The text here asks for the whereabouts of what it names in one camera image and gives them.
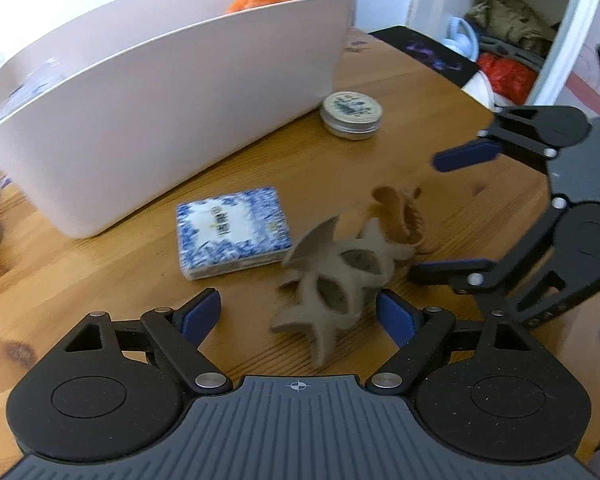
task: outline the red bag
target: red bag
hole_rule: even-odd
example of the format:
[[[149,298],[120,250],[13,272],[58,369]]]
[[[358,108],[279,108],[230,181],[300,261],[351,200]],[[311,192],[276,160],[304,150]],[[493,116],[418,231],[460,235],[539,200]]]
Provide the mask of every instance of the red bag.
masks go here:
[[[531,93],[538,74],[519,61],[505,59],[489,52],[478,58],[480,69],[486,74],[496,94],[523,105]]]

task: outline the storage bin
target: storage bin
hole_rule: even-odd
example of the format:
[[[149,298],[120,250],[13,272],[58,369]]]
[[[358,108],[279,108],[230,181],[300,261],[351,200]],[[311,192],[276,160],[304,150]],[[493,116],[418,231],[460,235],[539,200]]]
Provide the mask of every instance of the storage bin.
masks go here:
[[[0,120],[0,165],[63,233],[97,234],[333,91],[354,0],[232,1],[115,0],[1,67],[0,104],[49,58],[65,78]]]

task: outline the gray gripper base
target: gray gripper base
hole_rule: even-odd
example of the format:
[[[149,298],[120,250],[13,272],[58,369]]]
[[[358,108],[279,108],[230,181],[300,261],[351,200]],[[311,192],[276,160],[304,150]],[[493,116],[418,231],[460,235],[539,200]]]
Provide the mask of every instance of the gray gripper base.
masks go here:
[[[576,459],[481,463],[433,440],[398,397],[355,376],[246,377],[196,400],[153,447],[114,462],[66,465],[29,455],[7,480],[592,480]]]

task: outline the blue floral pattern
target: blue floral pattern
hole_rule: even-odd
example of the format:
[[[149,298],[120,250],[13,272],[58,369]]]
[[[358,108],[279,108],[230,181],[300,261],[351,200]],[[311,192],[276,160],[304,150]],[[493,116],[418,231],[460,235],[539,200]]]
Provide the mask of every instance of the blue floral pattern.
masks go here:
[[[220,201],[223,206],[243,204],[248,210],[252,235],[250,239],[232,242],[226,238],[218,240],[199,240],[197,229],[191,221],[191,214],[200,205],[209,200]],[[176,225],[180,266],[185,275],[208,267],[229,262],[256,258],[254,263],[264,263],[259,256],[281,253],[291,247],[291,238],[286,225],[285,215],[278,202],[278,194],[272,187],[251,189],[235,194],[219,196],[213,199],[199,200],[180,204],[176,208]]]

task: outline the wooden table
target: wooden table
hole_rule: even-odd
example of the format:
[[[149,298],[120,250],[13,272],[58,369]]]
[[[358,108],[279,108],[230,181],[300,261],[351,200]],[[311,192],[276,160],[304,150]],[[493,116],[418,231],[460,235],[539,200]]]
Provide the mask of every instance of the wooden table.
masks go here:
[[[441,76],[368,36],[350,43],[337,87],[384,107],[375,138],[350,142],[328,134],[317,113],[289,124],[168,192],[105,233],[70,240],[16,186],[0,195],[0,474],[20,456],[4,416],[10,390],[76,322],[93,310],[137,319],[157,306],[179,306],[206,286],[222,295],[222,319],[203,352],[235,381],[244,374],[313,374],[300,335],[269,333],[269,319],[292,304],[276,287],[277,264],[198,282],[178,268],[174,210],[179,202],[275,186],[292,235],[344,212],[342,232],[359,227],[378,184],[420,186],[419,199],[439,245],[431,259],[499,258],[546,205],[544,178],[502,158],[453,174],[429,166],[433,152],[465,142],[490,122],[487,110]],[[439,304],[479,317],[471,297],[448,287],[392,288],[417,306]],[[586,460],[600,437],[600,295],[536,334],[585,385],[593,416],[579,451]],[[364,380],[395,352],[369,311],[338,340],[321,374]]]

